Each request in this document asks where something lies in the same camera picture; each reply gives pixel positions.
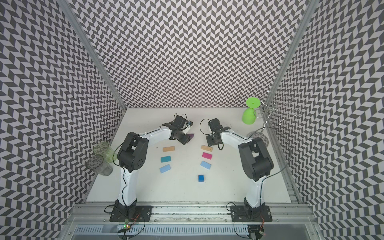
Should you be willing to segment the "natural wood block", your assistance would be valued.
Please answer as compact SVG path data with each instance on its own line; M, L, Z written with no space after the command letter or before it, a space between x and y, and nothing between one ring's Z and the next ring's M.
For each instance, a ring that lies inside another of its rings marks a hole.
M212 152L213 151L212 147L208 147L208 146L205 146L205 145L202 145L201 149L204 150L204 151L208 151L208 152Z
M175 146L170 146L170 147L164 147L163 152L172 152L175 151Z

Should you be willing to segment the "magenta block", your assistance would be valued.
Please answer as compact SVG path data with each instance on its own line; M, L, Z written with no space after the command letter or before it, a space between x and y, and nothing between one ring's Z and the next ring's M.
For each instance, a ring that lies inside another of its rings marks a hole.
M208 160L211 160L213 155L212 154L209 154L209 153L203 153L202 154L202 157L205 158L205 159L208 159Z

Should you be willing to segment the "teal block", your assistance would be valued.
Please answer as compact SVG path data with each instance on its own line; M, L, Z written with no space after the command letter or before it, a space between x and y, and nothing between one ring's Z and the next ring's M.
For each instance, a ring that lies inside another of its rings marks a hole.
M171 156L161 157L161 163L167 163L171 161Z

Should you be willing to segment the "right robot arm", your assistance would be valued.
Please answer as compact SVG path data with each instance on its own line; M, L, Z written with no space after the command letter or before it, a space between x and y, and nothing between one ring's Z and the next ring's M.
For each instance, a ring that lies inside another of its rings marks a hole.
M244 211L250 220L260 217L265 206L264 180L274 168L264 141L241 136L230 127L223 127L217 118L209 120L208 126L211 130L206 136L209 147L229 145L239 151L243 171L252 181L244 199Z

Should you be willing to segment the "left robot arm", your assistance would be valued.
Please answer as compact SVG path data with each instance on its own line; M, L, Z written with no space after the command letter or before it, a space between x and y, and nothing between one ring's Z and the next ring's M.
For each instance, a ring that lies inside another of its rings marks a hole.
M177 140L186 145L194 136L189 134L192 126L192 121L175 115L173 121L164 123L153 131L127 134L117 154L118 166L121 168L121 185L114 211L129 219L133 217L137 205L136 186L139 169L146 162L148 148L165 140Z

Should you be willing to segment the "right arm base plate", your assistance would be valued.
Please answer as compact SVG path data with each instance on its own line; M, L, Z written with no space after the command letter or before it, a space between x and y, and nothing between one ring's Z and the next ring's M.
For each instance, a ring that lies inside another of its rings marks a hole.
M230 206L232 222L265 222L273 221L269 206L246 209L245 206Z

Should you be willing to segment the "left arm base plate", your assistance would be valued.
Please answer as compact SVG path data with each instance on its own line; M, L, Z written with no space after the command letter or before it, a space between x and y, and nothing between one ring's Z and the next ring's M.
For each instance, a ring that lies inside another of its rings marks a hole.
M114 207L110 216L110 222L149 222L152 216L153 206L136 206L128 208L124 206Z

